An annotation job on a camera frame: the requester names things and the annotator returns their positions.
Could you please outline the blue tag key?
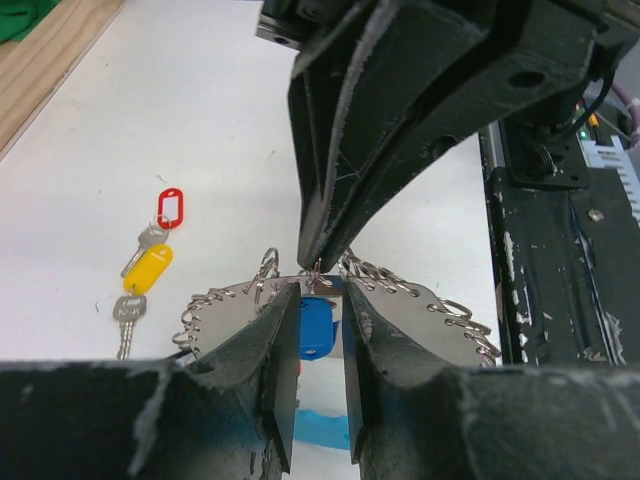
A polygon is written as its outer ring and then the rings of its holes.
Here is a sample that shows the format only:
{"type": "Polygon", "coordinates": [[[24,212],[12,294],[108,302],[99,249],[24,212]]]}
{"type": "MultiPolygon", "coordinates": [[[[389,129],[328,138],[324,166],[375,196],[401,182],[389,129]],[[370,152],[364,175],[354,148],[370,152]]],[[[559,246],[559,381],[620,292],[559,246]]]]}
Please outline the blue tag key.
{"type": "Polygon", "coordinates": [[[327,356],[334,346],[330,302],[322,297],[303,297],[300,304],[299,358],[314,361],[327,356]]]}

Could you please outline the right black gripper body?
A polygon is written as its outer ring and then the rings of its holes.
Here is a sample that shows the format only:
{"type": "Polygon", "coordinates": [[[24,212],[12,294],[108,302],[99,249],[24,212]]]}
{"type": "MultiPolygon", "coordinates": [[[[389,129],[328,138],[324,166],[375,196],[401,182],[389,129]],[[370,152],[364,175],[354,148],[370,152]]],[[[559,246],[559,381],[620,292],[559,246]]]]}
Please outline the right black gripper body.
{"type": "Polygon", "coordinates": [[[639,38],[635,1],[266,1],[296,53],[288,109],[304,190],[400,190],[484,126],[564,139],[578,95],[639,38]]]}

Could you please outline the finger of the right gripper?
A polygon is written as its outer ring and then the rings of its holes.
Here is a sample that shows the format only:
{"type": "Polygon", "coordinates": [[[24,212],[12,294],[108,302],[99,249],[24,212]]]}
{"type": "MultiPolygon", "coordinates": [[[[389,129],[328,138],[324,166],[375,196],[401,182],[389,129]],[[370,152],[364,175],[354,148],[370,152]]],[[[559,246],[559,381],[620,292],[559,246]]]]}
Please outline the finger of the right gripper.
{"type": "Polygon", "coordinates": [[[593,21],[556,1],[486,2],[483,62],[461,89],[463,103],[483,118],[479,129],[581,81],[596,35],[593,21]]]}
{"type": "Polygon", "coordinates": [[[486,1],[353,1],[302,46],[288,92],[301,266],[333,266],[385,204],[483,125],[461,89],[489,37],[486,1]]]}

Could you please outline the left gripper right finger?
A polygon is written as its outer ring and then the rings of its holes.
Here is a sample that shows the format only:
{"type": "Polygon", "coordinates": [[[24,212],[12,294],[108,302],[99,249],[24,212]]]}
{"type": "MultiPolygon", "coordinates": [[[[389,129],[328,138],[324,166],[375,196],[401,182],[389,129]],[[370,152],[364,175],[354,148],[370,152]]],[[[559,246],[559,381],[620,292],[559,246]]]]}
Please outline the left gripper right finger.
{"type": "Polygon", "coordinates": [[[351,460],[364,479],[635,479],[633,367],[458,366],[347,282],[351,460]]]}

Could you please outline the silver key holder blue handle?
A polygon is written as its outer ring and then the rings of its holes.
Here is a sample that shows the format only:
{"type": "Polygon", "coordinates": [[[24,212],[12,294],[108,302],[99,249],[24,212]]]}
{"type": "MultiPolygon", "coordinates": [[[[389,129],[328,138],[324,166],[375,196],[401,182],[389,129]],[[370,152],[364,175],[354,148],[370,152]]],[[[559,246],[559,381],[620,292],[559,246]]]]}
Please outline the silver key holder blue handle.
{"type": "Polygon", "coordinates": [[[501,352],[490,340],[491,328],[473,321],[466,306],[366,262],[352,251],[341,257],[338,267],[336,275],[303,270],[283,276],[279,252],[270,248],[252,280],[193,295],[172,341],[191,359],[201,359],[257,320],[284,287],[297,283],[301,297],[299,311],[293,316],[293,333],[298,341],[298,360],[340,358],[343,350],[337,342],[346,323],[342,317],[344,291],[351,282],[377,312],[402,313],[396,327],[445,361],[481,367],[499,364],[501,352]]]}

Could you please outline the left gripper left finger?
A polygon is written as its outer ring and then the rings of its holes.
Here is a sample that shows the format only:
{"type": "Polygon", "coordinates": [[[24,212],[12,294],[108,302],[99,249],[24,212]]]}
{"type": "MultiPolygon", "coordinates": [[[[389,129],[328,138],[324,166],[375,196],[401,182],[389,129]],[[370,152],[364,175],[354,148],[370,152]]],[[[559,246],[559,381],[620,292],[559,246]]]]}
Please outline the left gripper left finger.
{"type": "Polygon", "coordinates": [[[301,292],[182,367],[5,362],[5,479],[279,479],[291,468],[301,292]]]}

